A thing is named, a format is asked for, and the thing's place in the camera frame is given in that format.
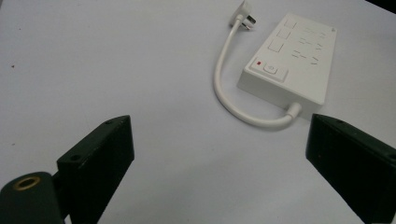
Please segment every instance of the white power strip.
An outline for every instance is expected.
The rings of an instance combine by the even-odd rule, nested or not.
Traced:
[[[311,120],[324,104],[337,31],[287,14],[244,68],[238,88]]]

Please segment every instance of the cable strain relief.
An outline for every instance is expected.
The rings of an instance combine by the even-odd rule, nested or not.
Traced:
[[[297,118],[297,116],[300,114],[300,112],[302,111],[302,107],[299,103],[291,103],[291,105],[289,106],[288,112],[287,114],[291,116],[292,119]]]

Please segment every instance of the electrical outlet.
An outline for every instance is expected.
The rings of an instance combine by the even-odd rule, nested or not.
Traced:
[[[303,107],[310,120],[324,104],[337,31],[287,14],[244,68],[238,88],[274,105]]]

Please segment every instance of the white table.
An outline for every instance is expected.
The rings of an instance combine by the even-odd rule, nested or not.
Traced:
[[[310,122],[246,125],[212,90],[241,0],[5,0],[0,9],[0,185],[131,115],[135,161],[100,223],[362,223],[305,158]],[[248,113],[283,111],[235,87],[288,12],[338,29],[326,105],[396,147],[396,15],[363,0],[250,0],[223,87]]]

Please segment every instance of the white cable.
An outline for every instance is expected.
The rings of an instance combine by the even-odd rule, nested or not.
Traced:
[[[289,125],[300,113],[302,110],[302,107],[298,103],[292,103],[289,106],[288,111],[286,112],[286,115],[283,118],[280,119],[259,119],[252,117],[245,112],[241,111],[239,108],[234,106],[230,100],[227,99],[225,96],[222,87],[221,87],[221,68],[224,63],[224,58],[227,54],[228,47],[230,47],[231,40],[233,39],[233,36],[235,35],[236,31],[238,30],[239,26],[242,24],[242,20],[244,19],[243,15],[238,15],[235,17],[235,21],[233,23],[233,29],[231,30],[230,34],[228,35],[224,46],[221,50],[221,54],[218,59],[218,63],[216,64],[216,70],[215,70],[215,75],[214,75],[214,89],[215,93],[219,99],[219,101],[224,105],[224,107],[230,111],[231,114],[236,116],[238,119],[241,119],[242,121],[258,126],[258,127],[263,127],[263,128],[281,128]]]

